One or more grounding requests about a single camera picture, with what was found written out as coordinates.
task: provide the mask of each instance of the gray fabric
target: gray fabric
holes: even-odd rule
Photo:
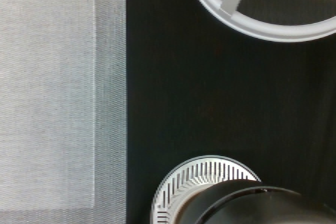
[[[125,223],[125,1],[0,10],[0,223]]]

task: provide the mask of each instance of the black surface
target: black surface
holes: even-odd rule
[[[272,192],[230,201],[203,224],[335,224],[335,212],[298,194]]]
[[[206,154],[336,208],[335,87],[336,35],[272,43],[196,0],[130,0],[128,223],[149,223],[166,175]]]
[[[187,203],[181,216],[178,218],[176,224],[191,224],[200,221],[202,216],[205,217],[206,211],[212,208],[214,204],[226,198],[235,192],[251,188],[262,187],[263,183],[250,180],[235,180],[226,181],[211,188],[208,188]]]
[[[336,0],[242,0],[239,11],[263,22],[305,25],[336,15]]]

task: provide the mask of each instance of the woven texture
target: woven texture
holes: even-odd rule
[[[0,223],[125,223],[125,1],[0,10]]]

